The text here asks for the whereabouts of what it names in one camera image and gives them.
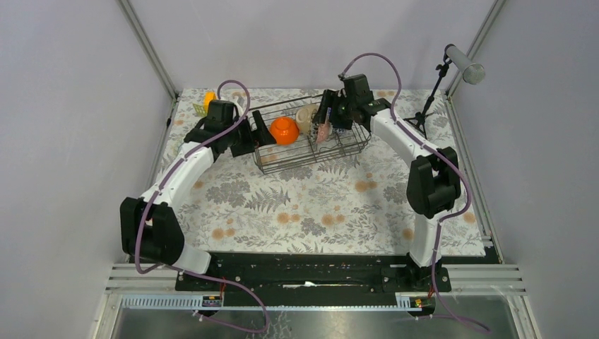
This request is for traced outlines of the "beige bowl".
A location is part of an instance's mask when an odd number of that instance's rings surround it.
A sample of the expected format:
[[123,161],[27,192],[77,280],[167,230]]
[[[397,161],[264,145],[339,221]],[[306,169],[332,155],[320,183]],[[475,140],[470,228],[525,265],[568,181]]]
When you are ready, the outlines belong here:
[[308,104],[301,106],[295,114],[295,123],[301,133],[307,136],[315,136],[318,131],[318,124],[313,119],[318,112],[317,104]]

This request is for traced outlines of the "pink speckled bowl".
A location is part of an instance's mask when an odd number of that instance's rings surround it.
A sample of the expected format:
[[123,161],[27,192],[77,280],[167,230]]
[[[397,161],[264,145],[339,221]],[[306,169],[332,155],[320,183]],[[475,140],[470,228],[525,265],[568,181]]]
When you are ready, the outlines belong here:
[[314,125],[315,130],[315,142],[321,144],[328,140],[331,135],[331,123],[326,120],[324,123],[318,123]]

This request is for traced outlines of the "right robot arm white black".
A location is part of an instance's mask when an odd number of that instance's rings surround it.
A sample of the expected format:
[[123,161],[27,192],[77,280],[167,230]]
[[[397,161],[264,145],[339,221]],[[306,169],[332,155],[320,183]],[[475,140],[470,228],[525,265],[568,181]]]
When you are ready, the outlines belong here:
[[415,264],[405,272],[412,290],[422,291],[433,281],[428,266],[436,253],[440,214],[453,209],[461,196],[458,158],[453,148],[438,148],[398,117],[386,99],[376,99],[363,74],[342,80],[340,90],[325,90],[313,124],[329,123],[335,129],[361,126],[384,141],[409,167],[406,197],[415,213],[415,238],[409,256]]

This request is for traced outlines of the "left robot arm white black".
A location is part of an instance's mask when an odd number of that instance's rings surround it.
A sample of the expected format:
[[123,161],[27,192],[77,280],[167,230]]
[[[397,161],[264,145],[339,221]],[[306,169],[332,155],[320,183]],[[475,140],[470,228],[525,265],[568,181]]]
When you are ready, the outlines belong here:
[[176,213],[198,178],[220,155],[237,157],[275,144],[258,110],[240,114],[230,101],[212,100],[207,115],[185,135],[176,158],[140,197],[125,198],[119,208],[121,246],[133,258],[192,273],[202,290],[219,281],[211,255],[187,244]]

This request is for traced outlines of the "orange bowl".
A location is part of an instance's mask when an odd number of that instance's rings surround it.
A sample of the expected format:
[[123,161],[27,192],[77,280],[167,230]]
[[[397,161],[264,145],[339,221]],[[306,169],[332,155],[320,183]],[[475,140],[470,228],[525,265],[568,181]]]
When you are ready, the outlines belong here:
[[300,134],[295,120],[289,117],[275,118],[269,131],[277,145],[290,145],[298,139]]

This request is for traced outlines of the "blue zigzag pattern bowl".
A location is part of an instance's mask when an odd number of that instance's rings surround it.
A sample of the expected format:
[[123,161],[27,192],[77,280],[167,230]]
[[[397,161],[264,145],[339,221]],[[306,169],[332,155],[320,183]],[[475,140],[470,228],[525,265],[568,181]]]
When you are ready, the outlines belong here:
[[336,136],[344,136],[345,134],[349,133],[350,130],[347,129],[341,129],[341,128],[333,128],[333,134],[335,134]]

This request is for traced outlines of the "orange yellow block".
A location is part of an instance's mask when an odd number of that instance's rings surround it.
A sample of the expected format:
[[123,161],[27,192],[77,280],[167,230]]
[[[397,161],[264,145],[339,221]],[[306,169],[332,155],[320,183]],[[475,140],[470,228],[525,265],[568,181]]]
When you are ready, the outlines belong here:
[[203,99],[203,108],[204,110],[207,112],[208,108],[209,108],[209,104],[218,99],[218,96],[215,92],[213,91],[209,91],[204,95],[204,99]]

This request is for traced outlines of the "black microphone tripod stand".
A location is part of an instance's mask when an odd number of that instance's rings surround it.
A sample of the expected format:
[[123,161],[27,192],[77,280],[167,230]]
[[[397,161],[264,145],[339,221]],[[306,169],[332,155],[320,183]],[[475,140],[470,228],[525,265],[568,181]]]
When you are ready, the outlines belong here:
[[449,70],[449,66],[451,63],[452,63],[452,61],[450,60],[450,58],[445,56],[443,58],[443,63],[438,64],[436,66],[435,69],[438,71],[438,79],[437,79],[435,86],[433,87],[429,97],[427,98],[422,110],[420,112],[416,112],[412,117],[403,119],[403,121],[407,122],[416,131],[418,131],[424,137],[424,139],[427,139],[427,129],[425,126],[426,119],[428,116],[431,115],[431,113],[429,113],[428,111],[429,111],[430,107],[432,106],[434,97],[439,89],[439,85],[441,84],[441,81],[447,75],[447,72]]

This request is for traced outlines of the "floral patterned table mat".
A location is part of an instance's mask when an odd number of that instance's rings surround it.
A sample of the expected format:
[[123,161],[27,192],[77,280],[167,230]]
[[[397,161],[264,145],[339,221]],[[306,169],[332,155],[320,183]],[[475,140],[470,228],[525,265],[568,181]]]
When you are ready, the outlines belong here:
[[[199,120],[207,89],[181,93],[160,174]],[[254,155],[227,151],[176,212],[186,241],[206,251],[405,254],[415,239],[409,166],[372,136],[361,153],[263,174]],[[442,256],[484,256],[474,207],[442,224]]]

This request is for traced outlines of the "silver microphone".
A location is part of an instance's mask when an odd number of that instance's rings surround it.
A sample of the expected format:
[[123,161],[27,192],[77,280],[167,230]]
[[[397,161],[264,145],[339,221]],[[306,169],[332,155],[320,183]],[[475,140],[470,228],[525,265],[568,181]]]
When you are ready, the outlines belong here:
[[481,83],[486,76],[484,67],[468,58],[457,46],[448,44],[444,50],[446,56],[461,72],[462,79],[470,85]]

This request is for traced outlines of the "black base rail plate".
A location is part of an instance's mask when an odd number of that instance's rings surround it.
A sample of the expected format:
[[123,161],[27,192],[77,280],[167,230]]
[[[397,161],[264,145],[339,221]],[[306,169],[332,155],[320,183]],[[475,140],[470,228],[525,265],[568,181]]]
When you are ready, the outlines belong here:
[[227,307],[249,307],[253,297],[267,307],[386,307],[400,292],[431,297],[450,292],[449,273],[441,264],[419,268],[407,255],[258,254],[215,252],[207,274],[227,283],[177,278],[178,292],[215,292]]

